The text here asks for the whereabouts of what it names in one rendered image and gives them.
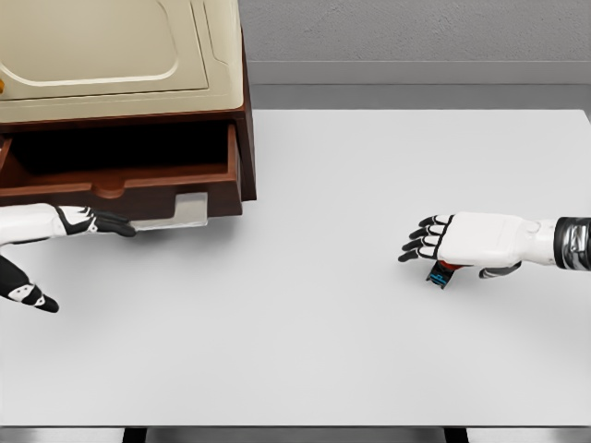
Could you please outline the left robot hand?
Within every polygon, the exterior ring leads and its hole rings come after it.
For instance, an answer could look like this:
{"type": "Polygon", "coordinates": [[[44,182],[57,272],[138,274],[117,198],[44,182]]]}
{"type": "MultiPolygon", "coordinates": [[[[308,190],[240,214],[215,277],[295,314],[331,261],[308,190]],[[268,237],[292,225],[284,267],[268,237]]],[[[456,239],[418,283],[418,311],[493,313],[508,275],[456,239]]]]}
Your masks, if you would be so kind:
{"type": "MultiPolygon", "coordinates": [[[[91,207],[35,203],[0,207],[0,247],[36,243],[86,233],[116,233],[133,237],[130,220],[110,211],[91,207]]],[[[9,259],[0,255],[0,297],[56,313],[59,304],[9,259]]]]}

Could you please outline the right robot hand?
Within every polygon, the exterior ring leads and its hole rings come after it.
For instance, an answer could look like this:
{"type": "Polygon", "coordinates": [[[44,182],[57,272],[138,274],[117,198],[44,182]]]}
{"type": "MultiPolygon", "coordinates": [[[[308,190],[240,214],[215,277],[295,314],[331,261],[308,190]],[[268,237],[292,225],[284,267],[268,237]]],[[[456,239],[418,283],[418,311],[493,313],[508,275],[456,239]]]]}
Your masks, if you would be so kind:
{"type": "Polygon", "coordinates": [[[449,270],[480,267],[488,278],[524,261],[551,264],[551,242],[542,236],[541,222],[518,216],[476,212],[434,215],[409,234],[398,260],[430,259],[449,270]]]}

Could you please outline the cream and brown cabinet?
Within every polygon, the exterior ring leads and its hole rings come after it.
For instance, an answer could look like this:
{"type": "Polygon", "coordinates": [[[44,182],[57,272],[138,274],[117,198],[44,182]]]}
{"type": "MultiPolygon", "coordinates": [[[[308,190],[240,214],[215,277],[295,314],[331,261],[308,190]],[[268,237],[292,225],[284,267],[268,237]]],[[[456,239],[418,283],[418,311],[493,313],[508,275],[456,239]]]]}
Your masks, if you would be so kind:
{"type": "Polygon", "coordinates": [[[0,0],[0,134],[220,118],[256,197],[238,0],[0,0]]]}

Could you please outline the small black red switch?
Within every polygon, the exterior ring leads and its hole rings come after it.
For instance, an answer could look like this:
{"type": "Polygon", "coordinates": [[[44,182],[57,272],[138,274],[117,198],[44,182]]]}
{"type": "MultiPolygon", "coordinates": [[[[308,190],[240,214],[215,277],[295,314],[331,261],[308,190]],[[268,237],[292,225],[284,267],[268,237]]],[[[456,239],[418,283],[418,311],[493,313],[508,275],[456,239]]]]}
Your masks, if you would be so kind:
{"type": "Polygon", "coordinates": [[[427,281],[437,285],[440,289],[445,289],[452,279],[453,274],[460,266],[449,264],[442,260],[437,260],[427,276],[427,281]]]}

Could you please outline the brown wooden drawer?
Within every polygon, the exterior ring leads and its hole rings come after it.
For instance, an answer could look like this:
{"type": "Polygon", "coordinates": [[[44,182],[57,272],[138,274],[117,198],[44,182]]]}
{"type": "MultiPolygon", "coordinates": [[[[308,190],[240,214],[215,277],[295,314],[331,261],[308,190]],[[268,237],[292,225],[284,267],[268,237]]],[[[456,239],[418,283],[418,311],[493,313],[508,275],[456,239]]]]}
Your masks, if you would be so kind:
{"type": "Polygon", "coordinates": [[[88,206],[168,219],[176,198],[208,197],[211,217],[242,213],[233,125],[194,122],[18,133],[0,147],[0,207],[88,206]]]}

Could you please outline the silver drawer handle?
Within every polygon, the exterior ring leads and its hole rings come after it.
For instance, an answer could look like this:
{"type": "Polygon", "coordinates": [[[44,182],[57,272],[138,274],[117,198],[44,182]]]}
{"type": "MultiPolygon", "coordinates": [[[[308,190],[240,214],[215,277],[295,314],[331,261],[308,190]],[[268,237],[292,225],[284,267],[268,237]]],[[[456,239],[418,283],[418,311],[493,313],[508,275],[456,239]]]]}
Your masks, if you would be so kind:
{"type": "Polygon", "coordinates": [[[138,232],[203,227],[208,224],[208,194],[187,193],[175,197],[175,213],[168,219],[130,223],[138,232]]]}

